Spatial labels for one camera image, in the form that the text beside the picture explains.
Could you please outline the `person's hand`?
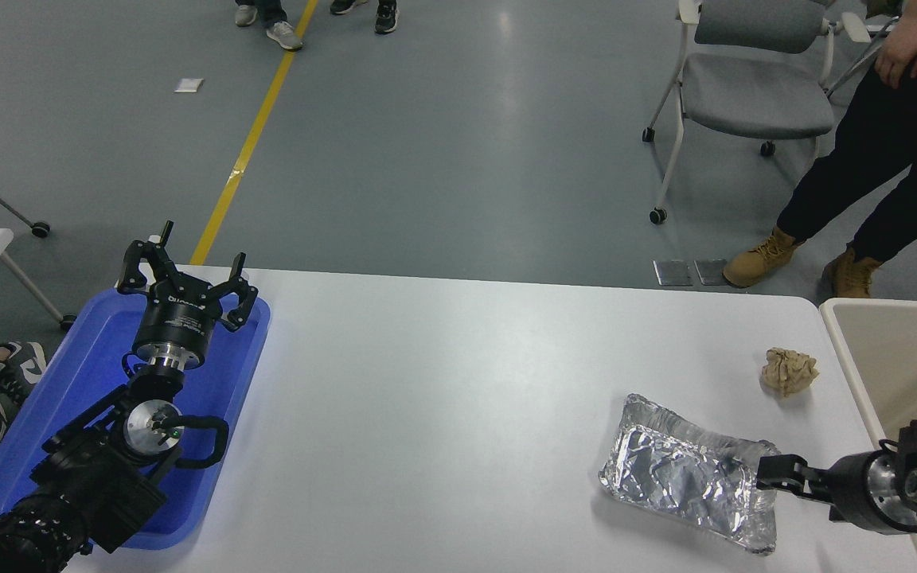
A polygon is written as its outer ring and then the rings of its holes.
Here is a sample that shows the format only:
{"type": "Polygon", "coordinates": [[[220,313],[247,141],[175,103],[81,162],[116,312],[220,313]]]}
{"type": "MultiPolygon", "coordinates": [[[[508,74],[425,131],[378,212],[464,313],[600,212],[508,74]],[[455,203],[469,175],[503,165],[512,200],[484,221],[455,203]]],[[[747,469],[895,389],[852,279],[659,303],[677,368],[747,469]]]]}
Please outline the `person's hand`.
{"type": "Polygon", "coordinates": [[[903,80],[917,77],[917,16],[907,14],[884,41],[874,64],[884,86],[899,88],[903,80]]]}

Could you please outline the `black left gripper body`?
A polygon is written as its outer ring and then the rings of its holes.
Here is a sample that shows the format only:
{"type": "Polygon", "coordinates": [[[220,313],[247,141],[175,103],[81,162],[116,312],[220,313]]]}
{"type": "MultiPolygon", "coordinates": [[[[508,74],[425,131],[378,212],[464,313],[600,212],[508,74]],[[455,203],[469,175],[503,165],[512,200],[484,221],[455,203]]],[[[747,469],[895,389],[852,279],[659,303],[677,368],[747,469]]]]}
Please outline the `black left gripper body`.
{"type": "Polygon", "coordinates": [[[148,290],[148,305],[134,339],[134,351],[148,355],[150,347],[171,344],[193,355],[205,355],[212,340],[220,306],[201,303],[211,283],[154,283],[148,290]]]}

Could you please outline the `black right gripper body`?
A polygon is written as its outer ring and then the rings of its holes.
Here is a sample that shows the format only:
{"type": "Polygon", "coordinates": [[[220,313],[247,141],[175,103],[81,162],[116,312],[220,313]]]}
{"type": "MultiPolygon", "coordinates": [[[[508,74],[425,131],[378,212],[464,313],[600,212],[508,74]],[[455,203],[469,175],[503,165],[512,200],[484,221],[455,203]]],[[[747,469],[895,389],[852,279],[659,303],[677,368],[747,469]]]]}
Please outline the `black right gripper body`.
{"type": "Polygon", "coordinates": [[[829,521],[845,522],[869,531],[888,529],[882,505],[888,499],[888,479],[881,452],[849,454],[827,470],[831,496],[829,521]]]}

